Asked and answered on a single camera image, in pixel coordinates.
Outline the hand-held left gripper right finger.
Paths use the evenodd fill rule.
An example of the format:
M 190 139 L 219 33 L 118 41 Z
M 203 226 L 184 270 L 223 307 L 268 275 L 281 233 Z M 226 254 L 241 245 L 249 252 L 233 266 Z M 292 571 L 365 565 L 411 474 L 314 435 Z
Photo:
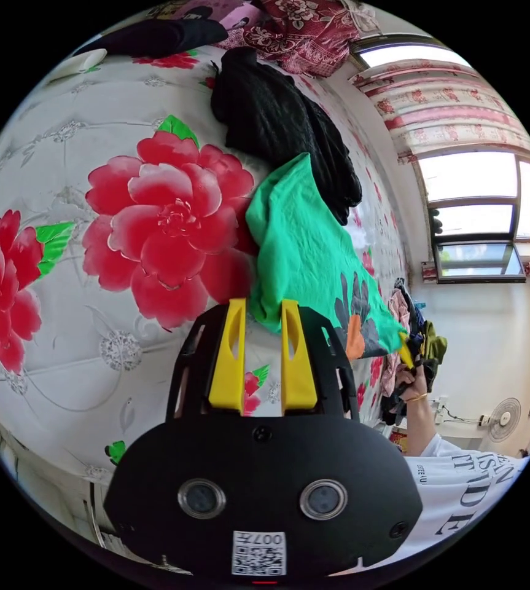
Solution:
M 281 304 L 281 408 L 283 415 L 312 411 L 318 401 L 300 308 Z

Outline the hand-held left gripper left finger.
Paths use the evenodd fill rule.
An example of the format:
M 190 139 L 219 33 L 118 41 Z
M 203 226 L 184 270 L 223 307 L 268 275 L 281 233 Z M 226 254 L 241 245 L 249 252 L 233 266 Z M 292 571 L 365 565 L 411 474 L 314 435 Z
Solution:
M 225 310 L 222 335 L 208 401 L 212 408 L 244 412 L 246 300 L 231 299 Z

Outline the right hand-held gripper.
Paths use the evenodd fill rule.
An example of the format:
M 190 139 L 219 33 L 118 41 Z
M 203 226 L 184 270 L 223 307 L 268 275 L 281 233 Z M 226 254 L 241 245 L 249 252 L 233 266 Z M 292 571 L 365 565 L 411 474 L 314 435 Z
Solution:
M 414 338 L 407 333 L 400 332 L 399 338 L 400 360 L 410 370 L 407 377 L 406 402 L 427 400 L 432 391 L 433 359 L 427 359 L 423 352 L 418 353 Z

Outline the person's right hand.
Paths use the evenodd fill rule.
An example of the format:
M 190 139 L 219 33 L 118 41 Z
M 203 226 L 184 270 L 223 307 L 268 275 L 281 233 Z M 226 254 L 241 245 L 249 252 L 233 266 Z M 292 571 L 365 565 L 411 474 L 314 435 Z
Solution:
M 396 371 L 396 388 L 401 389 L 400 399 L 405 403 L 426 399 L 428 390 L 424 366 L 420 364 L 409 370 L 401 364 Z

